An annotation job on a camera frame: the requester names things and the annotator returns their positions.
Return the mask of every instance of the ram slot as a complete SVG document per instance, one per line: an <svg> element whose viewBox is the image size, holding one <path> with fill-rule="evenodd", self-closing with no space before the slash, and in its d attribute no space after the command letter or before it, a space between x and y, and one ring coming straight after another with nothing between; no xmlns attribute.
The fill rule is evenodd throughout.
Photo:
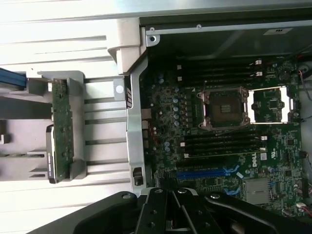
<svg viewBox="0 0 312 234"><path fill-rule="evenodd" d="M254 131L185 136L182 138L181 152L185 157L235 155L260 152L264 147L261 137Z"/></svg>
<svg viewBox="0 0 312 234"><path fill-rule="evenodd" d="M258 83L262 67L250 64L212 64L211 62L184 63L178 70L178 81L183 86L241 85Z"/></svg>

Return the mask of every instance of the circuit board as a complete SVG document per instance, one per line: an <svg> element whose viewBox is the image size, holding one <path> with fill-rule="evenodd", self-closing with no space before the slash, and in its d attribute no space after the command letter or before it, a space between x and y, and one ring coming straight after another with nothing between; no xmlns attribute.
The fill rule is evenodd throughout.
<svg viewBox="0 0 312 234"><path fill-rule="evenodd" d="M278 59L151 65L140 84L148 186L157 172L173 172L179 186L199 194L221 191L302 215L296 62Z"/></svg>
<svg viewBox="0 0 312 234"><path fill-rule="evenodd" d="M73 123L67 84L55 80L52 85L53 125L48 127L47 140L50 183L58 183L69 176L73 162Z"/></svg>

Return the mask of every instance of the green circuit board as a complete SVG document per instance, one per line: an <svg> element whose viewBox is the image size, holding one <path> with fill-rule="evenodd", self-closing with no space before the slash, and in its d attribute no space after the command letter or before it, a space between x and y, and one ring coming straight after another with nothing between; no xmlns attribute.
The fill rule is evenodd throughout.
<svg viewBox="0 0 312 234"><path fill-rule="evenodd" d="M54 151L50 154L53 155L54 173L50 174L49 180L58 183L68 178L74 157L72 112L68 87L63 80L52 82L52 107Z"/></svg>
<svg viewBox="0 0 312 234"><path fill-rule="evenodd" d="M180 186L193 188L199 194L221 191L280 215L283 209L293 216L302 215L295 205L303 199L298 76L292 72L296 71L296 63L284 61L264 65L275 59L261 61L261 73L255 73L259 77L254 77L257 82L228 86L206 81L196 84L194 77L205 76L205 71L198 75L193 65L190 65L190 70L195 75L185 81L187 85L184 76L189 73L181 73L183 64L179 62L157 64L149 69L141 82L141 105L143 109L150 110L149 116L142 115L143 121L148 122L148 127L143 129L145 162L152 171L148 185L154 186L157 171L181 173L237 168L227 175L177 178ZM235 66L236 62L242 61L225 61L221 65ZM235 114L236 107L243 112L244 106L233 101L237 96L235 91L230 90L233 87L255 90L254 118L256 122L265 124L240 125L242 119ZM203 121L203 101L197 94L221 88L219 94L211 93L214 96L209 99L221 107L221 110L213 112L212 107L207 106L207 110L214 114L210 116L214 120L211 123L214 127L234 127L228 130L202 129L199 124ZM284 91L291 99L293 111L287 115L287 122L274 124L285 121L282 110L288 103L282 99ZM216 98L218 96L225 97L225 101ZM220 122L223 113L227 112L233 114L227 115L230 116L228 121ZM249 140L247 134L258 134L259 137ZM188 142L193 144L189 148L185 146ZM224 147L229 144L229 148L214 146L222 143Z"/></svg>

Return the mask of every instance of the screw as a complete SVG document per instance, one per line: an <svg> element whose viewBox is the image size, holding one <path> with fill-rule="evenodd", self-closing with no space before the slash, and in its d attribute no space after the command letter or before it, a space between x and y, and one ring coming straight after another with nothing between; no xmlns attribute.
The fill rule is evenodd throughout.
<svg viewBox="0 0 312 234"><path fill-rule="evenodd" d="M129 198L131 198L131 195L125 194L124 196L122 196L122 198L123 198L123 199L129 199Z"/></svg>
<svg viewBox="0 0 312 234"><path fill-rule="evenodd" d="M210 197L212 199L219 199L220 198L220 195L219 194L211 194Z"/></svg>
<svg viewBox="0 0 312 234"><path fill-rule="evenodd" d="M186 193L186 190L185 189L178 189L177 192L179 194L184 194L184 193Z"/></svg>

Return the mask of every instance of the chip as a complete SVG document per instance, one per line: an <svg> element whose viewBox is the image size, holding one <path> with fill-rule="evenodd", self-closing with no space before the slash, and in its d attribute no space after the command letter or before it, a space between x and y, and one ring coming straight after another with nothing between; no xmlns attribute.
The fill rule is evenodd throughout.
<svg viewBox="0 0 312 234"><path fill-rule="evenodd" d="M288 146L293 146L294 145L294 140L293 139L287 140L287 145Z"/></svg>
<svg viewBox="0 0 312 234"><path fill-rule="evenodd" d="M277 108L278 108L278 102L277 102L277 100L270 100L270 102L269 102L269 108L270 108L270 109L277 109Z"/></svg>
<svg viewBox="0 0 312 234"><path fill-rule="evenodd" d="M285 171L285 176L292 176L292 171L291 170L287 170Z"/></svg>

